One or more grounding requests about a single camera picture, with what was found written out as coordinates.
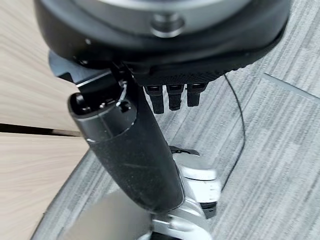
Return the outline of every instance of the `black plastic housing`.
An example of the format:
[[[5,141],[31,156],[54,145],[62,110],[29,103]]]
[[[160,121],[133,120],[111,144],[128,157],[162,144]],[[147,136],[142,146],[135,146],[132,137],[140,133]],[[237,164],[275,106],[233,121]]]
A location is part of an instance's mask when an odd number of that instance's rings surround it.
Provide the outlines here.
[[[123,114],[116,103],[82,113],[74,95],[68,107],[90,149],[134,202],[156,214],[175,209],[185,195],[171,150],[143,90],[125,100],[131,107]]]
[[[269,45],[286,25],[291,0],[252,0],[217,25],[169,39],[113,28],[81,9],[73,0],[34,0],[34,5],[44,40],[63,58],[162,65]]]

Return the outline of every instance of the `wire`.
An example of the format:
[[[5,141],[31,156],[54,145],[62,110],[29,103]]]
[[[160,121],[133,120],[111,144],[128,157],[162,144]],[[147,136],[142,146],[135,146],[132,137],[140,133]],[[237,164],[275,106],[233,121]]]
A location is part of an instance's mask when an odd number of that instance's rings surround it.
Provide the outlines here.
[[[240,151],[238,157],[236,158],[233,167],[231,168],[231,171],[229,172],[228,176],[226,177],[226,180],[225,180],[224,185],[223,185],[223,187],[222,187],[222,191],[225,189],[225,187],[226,187],[226,185],[227,185],[227,182],[228,182],[228,180],[229,180],[232,172],[233,172],[234,169],[236,168],[236,165],[237,165],[240,157],[242,156],[242,153],[243,153],[243,151],[244,151],[244,149],[245,149],[245,145],[246,145],[246,126],[245,126],[244,114],[243,114],[243,111],[242,111],[242,108],[241,108],[241,104],[240,104],[239,98],[238,98],[238,96],[237,96],[237,94],[236,94],[236,91],[235,91],[234,87],[232,86],[231,82],[229,81],[227,75],[226,75],[226,74],[223,74],[223,76],[224,76],[225,80],[228,82],[228,85],[229,85],[229,87],[230,87],[231,90],[232,90],[232,93],[233,93],[234,98],[235,98],[235,100],[236,100],[236,104],[238,105],[238,108],[239,108],[239,111],[240,111],[240,116],[241,116],[241,121],[242,121],[243,144],[242,144],[241,151]]]

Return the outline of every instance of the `silver metal part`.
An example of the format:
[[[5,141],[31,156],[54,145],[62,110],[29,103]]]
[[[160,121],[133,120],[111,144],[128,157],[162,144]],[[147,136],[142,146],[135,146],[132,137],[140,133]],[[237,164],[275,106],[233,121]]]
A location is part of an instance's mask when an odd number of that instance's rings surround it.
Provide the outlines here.
[[[152,219],[153,231],[181,240],[212,240],[209,225],[196,201],[187,197],[184,204],[165,217]]]
[[[182,152],[173,154],[173,159],[185,178],[204,181],[217,178],[217,172],[201,156]]]
[[[74,0],[120,30],[160,38],[201,31],[226,20],[251,0]]]
[[[186,152],[173,154],[173,159],[198,203],[214,203],[220,199],[222,185],[208,161]]]

